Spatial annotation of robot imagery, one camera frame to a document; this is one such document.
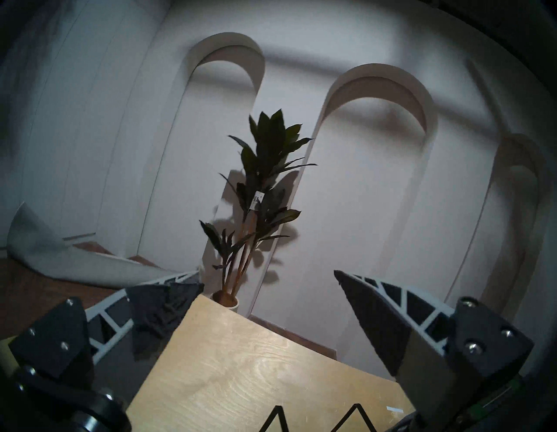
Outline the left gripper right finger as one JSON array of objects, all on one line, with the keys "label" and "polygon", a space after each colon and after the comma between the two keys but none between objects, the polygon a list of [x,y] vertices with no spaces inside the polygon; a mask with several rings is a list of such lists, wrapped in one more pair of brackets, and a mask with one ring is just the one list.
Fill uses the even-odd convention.
[{"label": "left gripper right finger", "polygon": [[522,386],[533,341],[476,298],[450,307],[414,287],[341,270],[334,276],[415,408],[396,427],[474,427]]}]

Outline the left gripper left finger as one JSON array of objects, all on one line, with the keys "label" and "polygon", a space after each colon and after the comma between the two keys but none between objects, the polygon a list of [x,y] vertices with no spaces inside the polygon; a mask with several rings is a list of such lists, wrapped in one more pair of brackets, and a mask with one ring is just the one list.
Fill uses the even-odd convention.
[{"label": "left gripper left finger", "polygon": [[9,341],[17,367],[67,385],[139,388],[193,301],[198,274],[111,292],[90,308],[65,298]]}]

